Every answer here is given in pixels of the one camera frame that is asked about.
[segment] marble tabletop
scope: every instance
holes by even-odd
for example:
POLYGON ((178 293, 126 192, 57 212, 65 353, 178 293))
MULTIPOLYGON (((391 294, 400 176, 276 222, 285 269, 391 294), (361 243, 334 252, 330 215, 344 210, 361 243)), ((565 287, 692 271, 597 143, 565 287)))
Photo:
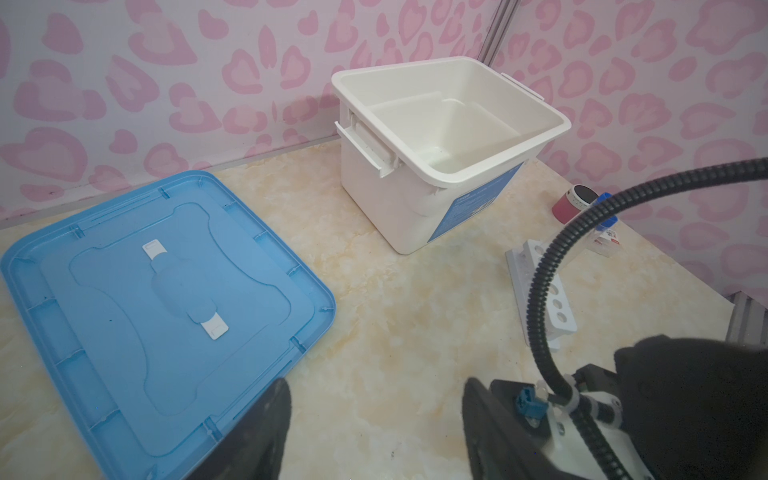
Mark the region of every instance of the marble tabletop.
MULTIPOLYGON (((336 296, 328 333, 288 374, 293 416, 281 478, 470 478, 461 394, 474 376, 534 382, 504 252, 561 225, 568 182, 527 163, 481 214, 397 254, 339 181, 338 141, 216 175, 336 296)), ((0 254, 69 214, 0 231, 0 254)), ((578 322, 564 372, 646 336, 724 339, 732 305, 632 229, 624 251, 585 251, 561 273, 578 322)), ((0 286, 0 478, 100 478, 0 286)))

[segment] bin handle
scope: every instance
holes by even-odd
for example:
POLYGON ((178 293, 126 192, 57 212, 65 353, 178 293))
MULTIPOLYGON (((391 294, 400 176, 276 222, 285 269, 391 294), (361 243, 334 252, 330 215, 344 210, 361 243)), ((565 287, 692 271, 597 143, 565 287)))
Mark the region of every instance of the bin handle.
POLYGON ((540 94, 539 94, 537 91, 533 91, 533 90, 531 90, 529 87, 527 87, 526 85, 523 85, 523 84, 522 84, 520 81, 518 81, 516 78, 512 78, 512 77, 510 77, 510 76, 509 76, 509 75, 507 75, 506 73, 502 73, 502 77, 506 78, 507 80, 509 80, 509 81, 510 81, 510 82, 512 82, 513 84, 515 84, 515 85, 519 86, 520 88, 522 88, 523 90, 527 91, 529 94, 533 95, 534 97, 538 98, 539 100, 541 100, 541 101, 545 101, 545 100, 544 100, 544 97, 542 97, 542 96, 541 96, 541 95, 540 95, 540 94))
POLYGON ((349 132, 345 130, 339 122, 334 123, 336 123, 336 131, 339 132, 339 135, 346 138, 347 141, 351 143, 354 148, 356 148, 357 151, 359 151, 366 158, 368 163, 370 163, 379 172, 379 178, 384 178, 395 171, 394 168, 390 167, 383 160, 378 158, 378 155, 374 154, 370 148, 361 146, 354 138, 352 138, 352 135, 350 135, 349 132))

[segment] pink leopard print wallpaper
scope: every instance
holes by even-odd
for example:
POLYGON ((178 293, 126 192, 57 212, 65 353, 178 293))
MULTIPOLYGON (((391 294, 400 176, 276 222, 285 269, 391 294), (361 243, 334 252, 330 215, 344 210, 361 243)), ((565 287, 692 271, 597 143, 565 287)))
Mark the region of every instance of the pink leopard print wallpaper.
POLYGON ((476 57, 497 7, 0 2, 0 220, 328 137, 333 72, 476 57))
MULTIPOLYGON (((566 114, 539 156, 616 192, 768 155, 768 2, 522 0, 494 67, 566 114)), ((768 181, 641 205, 623 220, 721 293, 768 306, 768 181)))

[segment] black corrugated hose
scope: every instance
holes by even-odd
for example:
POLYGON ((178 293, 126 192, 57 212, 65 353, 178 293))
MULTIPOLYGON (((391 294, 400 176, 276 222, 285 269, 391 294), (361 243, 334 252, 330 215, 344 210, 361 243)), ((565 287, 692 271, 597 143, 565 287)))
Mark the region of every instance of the black corrugated hose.
MULTIPOLYGON (((572 390, 571 385, 558 371, 549 352, 545 330, 545 306, 554 273, 577 240, 615 214, 650 200, 698 188, 763 179, 768 179, 768 157, 698 168, 658 178, 621 191, 600 204, 592 205, 555 237, 541 257, 531 282, 531 292, 528 295, 528 339, 536 366, 556 396, 567 402, 571 398, 572 390)), ((608 480, 631 480, 621 460, 592 419, 591 404, 584 396, 581 396, 578 407, 571 413, 571 419, 608 480)))

